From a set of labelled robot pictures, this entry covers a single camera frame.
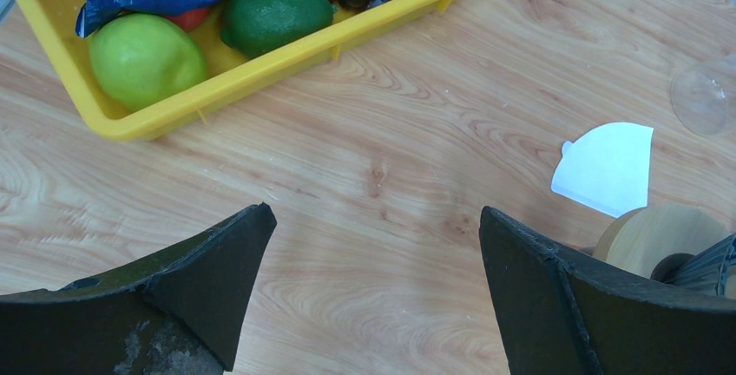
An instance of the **yellow plastic tray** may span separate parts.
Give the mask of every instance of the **yellow plastic tray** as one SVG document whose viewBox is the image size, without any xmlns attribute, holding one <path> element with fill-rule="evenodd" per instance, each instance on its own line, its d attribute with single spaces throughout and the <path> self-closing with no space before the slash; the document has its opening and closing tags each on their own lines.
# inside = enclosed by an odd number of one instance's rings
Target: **yellow plastic tray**
<svg viewBox="0 0 736 375">
<path fill-rule="evenodd" d="M 74 32 L 85 0 L 16 0 L 82 119 L 98 135 L 115 141 L 154 139 L 264 87 L 307 69 L 340 51 L 393 30 L 453 0 L 393 0 L 357 15 L 339 12 L 332 26 L 251 61 L 220 41 L 220 7 L 195 32 L 210 78 L 143 110 L 130 113 L 97 85 L 87 44 Z"/>
</svg>

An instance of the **lemon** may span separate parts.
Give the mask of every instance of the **lemon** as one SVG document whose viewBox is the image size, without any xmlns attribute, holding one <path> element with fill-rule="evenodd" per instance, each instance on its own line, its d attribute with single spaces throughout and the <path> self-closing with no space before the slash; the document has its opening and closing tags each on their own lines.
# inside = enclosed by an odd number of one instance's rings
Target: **lemon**
<svg viewBox="0 0 736 375">
<path fill-rule="evenodd" d="M 207 79 L 200 47 L 160 16 L 136 13 L 106 24 L 89 39 L 89 58 L 102 89 L 131 111 Z"/>
</svg>

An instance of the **green lemon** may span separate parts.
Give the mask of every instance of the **green lemon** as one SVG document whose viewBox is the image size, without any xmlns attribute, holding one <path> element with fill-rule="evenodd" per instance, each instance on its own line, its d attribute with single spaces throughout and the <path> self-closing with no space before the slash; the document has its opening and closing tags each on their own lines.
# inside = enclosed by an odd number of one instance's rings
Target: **green lemon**
<svg viewBox="0 0 736 375">
<path fill-rule="evenodd" d="M 207 79 L 200 47 L 166 18 L 135 13 L 89 39 L 92 70 L 102 89 L 136 111 Z"/>
<path fill-rule="evenodd" d="M 328 0 L 230 0 L 220 38 L 255 58 L 329 26 L 333 13 Z"/>
</svg>

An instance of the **table surface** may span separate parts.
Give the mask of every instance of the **table surface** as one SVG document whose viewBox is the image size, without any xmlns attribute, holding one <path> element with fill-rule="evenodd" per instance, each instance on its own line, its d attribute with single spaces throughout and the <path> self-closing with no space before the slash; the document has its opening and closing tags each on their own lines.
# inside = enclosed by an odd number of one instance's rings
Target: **table surface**
<svg viewBox="0 0 736 375">
<path fill-rule="evenodd" d="M 736 51 L 727 0 L 462 0 L 157 141 L 82 123 L 15 10 L 0 27 L 0 293 L 57 289 L 265 201 L 279 219 L 236 373 L 507 373 L 483 206 L 592 246 L 611 218 L 549 190 L 561 145 L 655 128 L 650 203 L 734 228 L 733 136 L 672 112 Z"/>
</svg>

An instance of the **glass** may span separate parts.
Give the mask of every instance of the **glass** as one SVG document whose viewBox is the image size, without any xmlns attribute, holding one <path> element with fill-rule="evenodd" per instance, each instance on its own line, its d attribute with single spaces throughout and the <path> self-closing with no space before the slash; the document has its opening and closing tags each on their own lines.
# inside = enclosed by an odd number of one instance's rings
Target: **glass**
<svg viewBox="0 0 736 375">
<path fill-rule="evenodd" d="M 679 73 L 670 98 L 683 125 L 698 135 L 717 135 L 736 125 L 736 54 L 702 62 Z"/>
</svg>

